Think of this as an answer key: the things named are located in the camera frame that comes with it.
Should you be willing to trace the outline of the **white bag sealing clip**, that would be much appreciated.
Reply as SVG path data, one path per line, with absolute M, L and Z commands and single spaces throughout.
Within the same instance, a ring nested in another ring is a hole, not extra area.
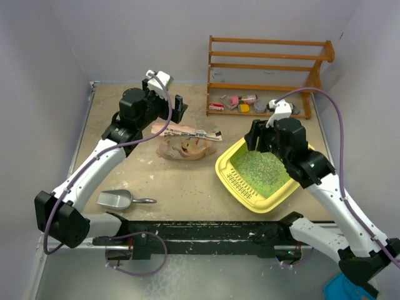
M 206 131 L 182 131 L 182 130 L 172 130 L 166 129 L 162 136 L 185 136 L 187 138 L 199 138 L 210 141 L 222 141 L 222 134 L 220 131 L 214 133 L 207 133 Z

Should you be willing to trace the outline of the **pink cat litter bag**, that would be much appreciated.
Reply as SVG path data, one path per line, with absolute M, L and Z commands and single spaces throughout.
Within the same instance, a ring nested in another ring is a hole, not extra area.
M 182 131 L 200 131 L 190 126 L 169 124 L 166 129 Z M 159 146 L 156 154 L 160 158 L 168 160 L 197 161 L 216 152 L 215 143 L 221 141 L 210 141 L 195 137 L 185 136 L 162 136 L 157 137 Z

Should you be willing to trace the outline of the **silver metal scoop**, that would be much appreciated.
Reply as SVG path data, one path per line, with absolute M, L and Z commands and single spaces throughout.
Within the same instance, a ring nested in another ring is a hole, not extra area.
M 102 191 L 97 199 L 97 205 L 105 208 L 124 210 L 131 204 L 156 204 L 157 201 L 151 198 L 135 198 L 126 189 Z

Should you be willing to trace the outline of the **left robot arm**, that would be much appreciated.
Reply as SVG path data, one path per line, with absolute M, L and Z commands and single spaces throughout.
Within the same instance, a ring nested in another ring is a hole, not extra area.
M 93 192 L 108 174 L 139 144 L 150 137 L 143 131 L 157 118 L 179 123 L 188 108 L 181 96 L 171 99 L 173 78 L 162 72 L 148 72 L 140 88 L 123 92 L 119 109 L 88 158 L 52 192 L 41 191 L 34 199 L 37 226 L 44 233 L 43 249 L 50 255 L 49 238 L 61 246 L 75 248 L 86 238 L 107 238 L 115 245 L 128 240 L 129 231 L 121 217 L 112 213 L 83 216 Z

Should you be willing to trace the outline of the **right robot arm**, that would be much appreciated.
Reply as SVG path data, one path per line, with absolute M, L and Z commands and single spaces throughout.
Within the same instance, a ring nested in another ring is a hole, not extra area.
M 250 151 L 274 154 L 290 178 L 322 204 L 341 234 L 313 224 L 297 213 L 278 229 L 284 244 L 306 243 L 335 261 L 353 284 L 370 290 L 370 280 L 399 255 L 399 239 L 389 238 L 362 212 L 343 188 L 339 175 L 325 155 L 309 147 L 300 121 L 284 118 L 269 125 L 254 120 L 244 137 Z

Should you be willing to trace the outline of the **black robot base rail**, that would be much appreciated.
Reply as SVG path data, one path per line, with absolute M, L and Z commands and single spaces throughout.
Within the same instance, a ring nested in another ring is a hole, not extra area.
M 302 246 L 279 221 L 124 221 L 116 238 L 96 237 L 111 259 L 153 254 L 232 255 L 299 261 Z

